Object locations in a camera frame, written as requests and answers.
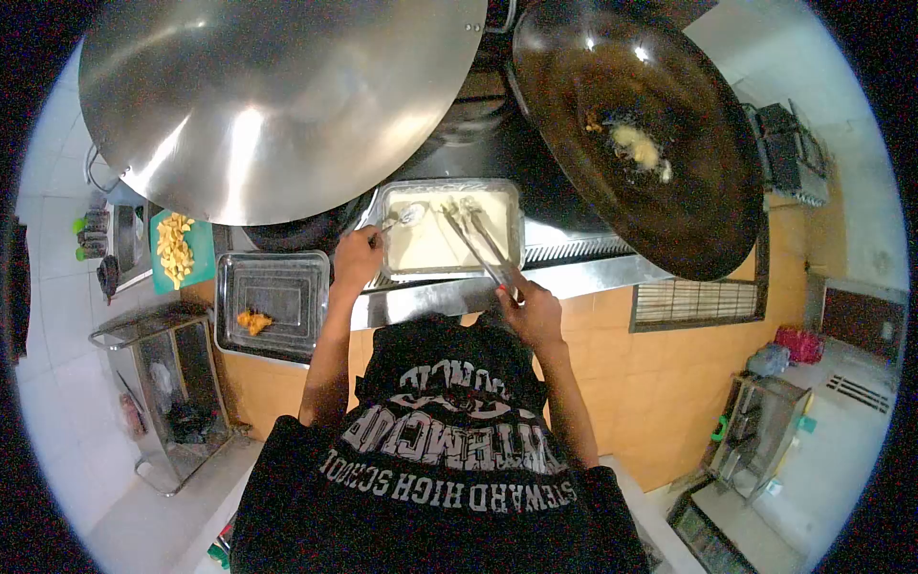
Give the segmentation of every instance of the stainless steel tray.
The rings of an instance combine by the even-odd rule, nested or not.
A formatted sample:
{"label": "stainless steel tray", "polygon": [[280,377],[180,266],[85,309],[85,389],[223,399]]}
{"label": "stainless steel tray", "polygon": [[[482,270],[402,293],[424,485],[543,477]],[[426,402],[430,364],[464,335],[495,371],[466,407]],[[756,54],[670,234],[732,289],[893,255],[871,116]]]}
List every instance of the stainless steel tray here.
{"label": "stainless steel tray", "polygon": [[[507,206],[508,259],[511,264],[522,269],[525,261],[526,241],[524,237],[523,214],[520,211],[520,189],[509,179],[451,178],[392,182],[380,188],[368,220],[379,225],[386,219],[386,215],[389,211],[389,197],[395,192],[410,194],[442,191],[444,194],[461,195],[464,191],[492,190],[496,193],[506,193],[509,197]],[[393,281],[421,281],[482,277],[487,276],[487,273],[477,264],[462,267],[424,267],[411,270],[396,270],[389,266],[388,253],[386,253],[383,257],[382,275]]]}
{"label": "stainless steel tray", "polygon": [[[225,253],[217,268],[214,340],[226,353],[307,365],[328,307],[329,258],[305,253]],[[236,322],[246,309],[274,324],[256,336]]]}

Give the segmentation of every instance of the batter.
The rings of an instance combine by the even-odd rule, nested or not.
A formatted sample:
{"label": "batter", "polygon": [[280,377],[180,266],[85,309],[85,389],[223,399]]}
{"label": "batter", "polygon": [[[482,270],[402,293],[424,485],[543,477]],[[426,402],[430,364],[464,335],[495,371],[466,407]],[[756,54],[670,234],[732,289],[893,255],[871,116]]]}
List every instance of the batter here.
{"label": "batter", "polygon": [[[459,204],[465,197],[471,198],[481,207],[478,214],[487,233],[497,244],[500,252],[507,259],[508,250],[508,205],[509,195],[494,191],[461,191],[444,194],[442,191],[406,193],[394,192],[388,198],[386,217],[396,219],[401,209],[412,203],[426,205],[427,209],[417,225],[407,227],[397,225],[388,232],[386,239],[386,263],[389,269],[397,273],[410,273],[430,268],[444,267],[479,267],[475,256],[469,252],[462,239],[442,214],[442,206],[455,202]],[[469,237],[476,250],[491,264],[498,259],[488,249],[485,240],[468,225]]]}

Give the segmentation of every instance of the stove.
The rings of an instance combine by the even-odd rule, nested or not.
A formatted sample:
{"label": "stove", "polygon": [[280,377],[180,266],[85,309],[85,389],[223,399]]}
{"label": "stove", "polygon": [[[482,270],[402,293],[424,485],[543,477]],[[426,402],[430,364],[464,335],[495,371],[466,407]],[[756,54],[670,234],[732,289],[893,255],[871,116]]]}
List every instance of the stove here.
{"label": "stove", "polygon": [[[514,0],[489,3],[490,33],[482,37],[459,95],[432,135],[380,185],[443,177],[502,177],[515,182],[526,216],[527,266],[558,263],[559,258],[633,253],[567,180],[509,88],[504,70],[511,59],[512,33],[495,31],[506,28],[501,21],[506,24],[507,14],[518,15],[524,6]],[[370,190],[311,218],[243,229],[256,249],[330,253],[342,233],[375,223],[374,198]]]}

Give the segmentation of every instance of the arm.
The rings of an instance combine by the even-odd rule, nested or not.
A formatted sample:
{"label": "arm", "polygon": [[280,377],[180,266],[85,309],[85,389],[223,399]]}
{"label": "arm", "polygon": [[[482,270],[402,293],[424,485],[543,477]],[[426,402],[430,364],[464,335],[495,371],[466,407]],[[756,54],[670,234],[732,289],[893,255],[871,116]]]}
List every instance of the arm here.
{"label": "arm", "polygon": [[573,458],[574,466],[595,467],[599,464],[599,450],[587,406],[574,378],[567,343],[561,336],[561,303],[519,271],[515,273],[514,283],[526,304],[516,305],[507,291],[499,288],[497,293],[504,317],[539,359],[549,389],[548,404],[555,436]]}
{"label": "arm", "polygon": [[322,325],[306,386],[299,405],[299,421],[311,426],[337,426],[347,408],[348,345],[351,314],[360,292],[379,271],[383,261],[382,242],[370,246],[377,236],[374,226],[341,237],[335,250],[335,281],[329,289],[329,312]]}

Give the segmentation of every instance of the green cutting board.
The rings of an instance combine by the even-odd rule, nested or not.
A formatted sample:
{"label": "green cutting board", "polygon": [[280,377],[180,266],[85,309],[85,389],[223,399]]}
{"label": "green cutting board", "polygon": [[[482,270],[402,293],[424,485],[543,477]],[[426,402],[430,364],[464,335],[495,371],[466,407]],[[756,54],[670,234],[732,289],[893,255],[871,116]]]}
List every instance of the green cutting board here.
{"label": "green cutting board", "polygon": [[[159,295],[175,291],[172,279],[163,272],[160,255],[156,254],[156,244],[160,241],[160,232],[156,229],[160,221],[172,215],[172,211],[164,209],[150,220],[150,253],[153,260],[153,289]],[[216,266],[214,264],[214,232],[207,221],[198,221],[191,224],[191,231],[185,232],[185,242],[191,250],[195,264],[191,273],[182,280],[182,287],[188,287],[201,281],[214,278]]]}

